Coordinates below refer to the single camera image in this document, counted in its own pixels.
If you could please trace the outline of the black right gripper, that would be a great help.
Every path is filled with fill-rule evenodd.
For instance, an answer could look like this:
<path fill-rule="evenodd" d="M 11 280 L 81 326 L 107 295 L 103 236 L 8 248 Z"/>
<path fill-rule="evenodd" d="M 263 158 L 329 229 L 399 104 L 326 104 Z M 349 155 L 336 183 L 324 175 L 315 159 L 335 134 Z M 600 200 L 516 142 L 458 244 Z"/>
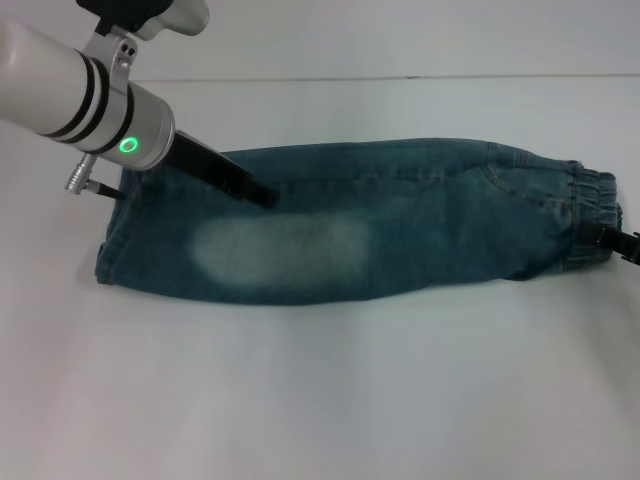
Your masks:
<path fill-rule="evenodd" d="M 621 235 L 619 253 L 623 260 L 640 266 L 640 233 L 626 234 L 614 227 L 605 225 L 583 225 L 581 243 L 602 250 L 616 251 L 619 234 Z"/>

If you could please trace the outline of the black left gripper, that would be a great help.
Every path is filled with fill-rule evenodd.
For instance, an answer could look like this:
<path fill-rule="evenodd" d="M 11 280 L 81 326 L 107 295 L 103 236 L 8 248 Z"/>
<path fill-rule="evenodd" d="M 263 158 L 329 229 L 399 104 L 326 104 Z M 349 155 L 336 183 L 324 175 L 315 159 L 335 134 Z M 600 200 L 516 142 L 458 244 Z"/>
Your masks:
<path fill-rule="evenodd" d="M 174 134 L 166 165 L 201 180 L 225 194 L 264 208 L 273 208 L 279 193 L 260 182 L 223 154 L 181 131 Z"/>

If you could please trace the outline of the blue denim shorts with print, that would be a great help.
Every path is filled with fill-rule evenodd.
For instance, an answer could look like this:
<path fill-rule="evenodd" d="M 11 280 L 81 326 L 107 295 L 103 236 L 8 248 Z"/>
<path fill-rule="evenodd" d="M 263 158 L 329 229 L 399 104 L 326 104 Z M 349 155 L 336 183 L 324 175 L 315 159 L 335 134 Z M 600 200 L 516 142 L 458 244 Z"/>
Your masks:
<path fill-rule="evenodd" d="M 528 280 L 609 260 L 612 174 L 493 142 L 412 139 L 240 150 L 265 209 L 160 165 L 126 171 L 99 283 L 240 305 L 363 301 Z"/>

